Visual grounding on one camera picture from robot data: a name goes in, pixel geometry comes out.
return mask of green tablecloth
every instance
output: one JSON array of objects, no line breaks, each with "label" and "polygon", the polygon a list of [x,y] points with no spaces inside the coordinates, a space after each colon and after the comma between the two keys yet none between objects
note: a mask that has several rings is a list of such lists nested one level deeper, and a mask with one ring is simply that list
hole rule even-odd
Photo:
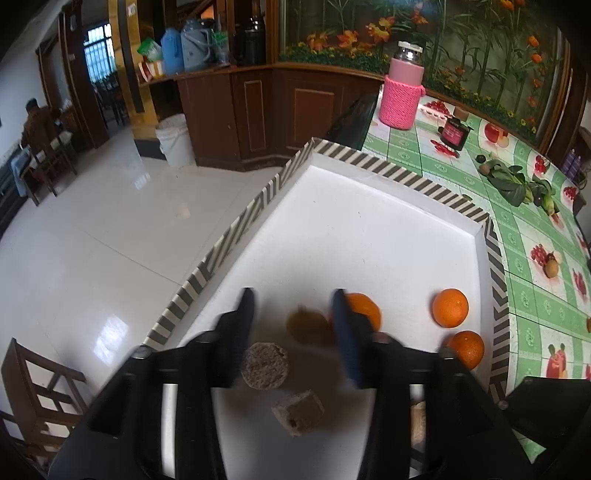
[{"label": "green tablecloth", "polygon": [[[470,114],[467,124],[473,131],[464,150],[459,158],[449,155],[437,133],[445,119],[425,106],[434,101],[430,97],[421,99],[415,124],[408,131],[380,122],[378,101],[363,151],[399,164],[455,193],[468,195],[492,217],[509,297],[507,393],[527,375],[591,380],[591,333],[586,326],[587,317],[591,316],[589,251],[574,221],[574,184],[553,164],[544,174],[536,173],[557,192],[557,219],[549,218],[533,203],[511,206],[479,175],[476,156],[493,154],[507,165],[521,165],[526,177],[531,178],[539,153],[510,134],[508,141],[501,141],[503,146],[490,142],[484,134],[488,122]],[[453,112],[452,105],[444,105]],[[532,259],[532,249],[539,245],[546,252],[561,253],[563,261],[557,277],[547,278],[543,268]],[[531,459],[543,450],[534,442],[519,438]]]}]

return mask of square cork block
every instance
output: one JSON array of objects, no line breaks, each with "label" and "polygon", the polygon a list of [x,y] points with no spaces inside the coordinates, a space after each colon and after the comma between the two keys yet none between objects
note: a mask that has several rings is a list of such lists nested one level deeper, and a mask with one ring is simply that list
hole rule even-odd
[{"label": "square cork block", "polygon": [[312,431],[324,415],[324,407],[312,390],[289,395],[271,411],[292,437]]}]

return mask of white tray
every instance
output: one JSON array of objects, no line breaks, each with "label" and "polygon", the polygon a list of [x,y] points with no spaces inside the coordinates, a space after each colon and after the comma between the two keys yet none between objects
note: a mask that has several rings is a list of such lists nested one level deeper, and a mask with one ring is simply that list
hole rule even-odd
[{"label": "white tray", "polygon": [[[293,170],[283,181],[278,174],[269,183],[268,197],[260,199],[268,206],[259,210],[232,251],[226,253],[241,235],[241,226],[248,224],[249,208],[254,215],[256,199],[214,246],[202,269],[185,283],[185,291],[173,300],[176,306],[163,315],[168,318],[177,307],[184,309],[190,303],[183,301],[187,291],[192,296],[200,293],[183,312],[183,325],[166,343],[168,348],[183,345],[211,329],[220,314],[235,308],[241,290],[252,287],[256,313],[251,341],[278,342],[288,351],[290,376],[279,390],[255,391],[240,378],[234,388],[213,394],[230,480],[357,476],[373,392],[353,387],[335,347],[304,347],[289,337],[285,320],[300,304],[328,314],[334,289],[363,292],[380,306],[383,331],[426,351],[436,351],[459,330],[478,332],[485,343],[485,357],[473,373],[484,388],[491,377],[493,350],[498,349],[494,337],[499,329],[494,333],[493,315],[493,288],[498,290],[498,285],[491,277],[489,246],[494,233],[486,214],[444,187],[414,179],[414,173],[399,167],[385,178],[392,164],[376,174],[369,167],[365,170],[311,148],[292,162]],[[424,182],[429,184],[418,189]],[[466,215],[482,220],[475,222]],[[212,271],[215,276],[207,281]],[[197,292],[202,283],[206,287]],[[450,287],[462,290],[470,304],[467,319],[452,330],[441,328],[430,314],[433,296]],[[161,325],[155,329],[161,332]],[[158,336],[149,336],[146,343],[153,343],[153,338]],[[270,408],[288,393],[310,388],[320,397],[326,414],[316,431],[293,439]],[[174,431],[173,405],[174,388],[167,388],[163,459],[171,476],[174,456],[166,438],[171,439]]]}]

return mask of plant mural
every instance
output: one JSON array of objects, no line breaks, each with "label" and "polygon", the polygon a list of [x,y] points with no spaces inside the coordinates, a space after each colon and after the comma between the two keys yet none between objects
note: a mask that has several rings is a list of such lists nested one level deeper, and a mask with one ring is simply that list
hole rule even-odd
[{"label": "plant mural", "polygon": [[411,41],[424,48],[425,87],[537,143],[559,59],[535,0],[286,1],[282,60],[383,74]]}]

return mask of pink knitted bottle cover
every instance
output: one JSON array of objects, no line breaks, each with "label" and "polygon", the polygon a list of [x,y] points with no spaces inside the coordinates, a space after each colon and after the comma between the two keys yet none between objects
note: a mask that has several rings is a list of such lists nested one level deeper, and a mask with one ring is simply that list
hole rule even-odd
[{"label": "pink knitted bottle cover", "polygon": [[379,119],[390,127],[410,129],[417,114],[418,100],[423,95],[424,86],[395,82],[386,75]]}]

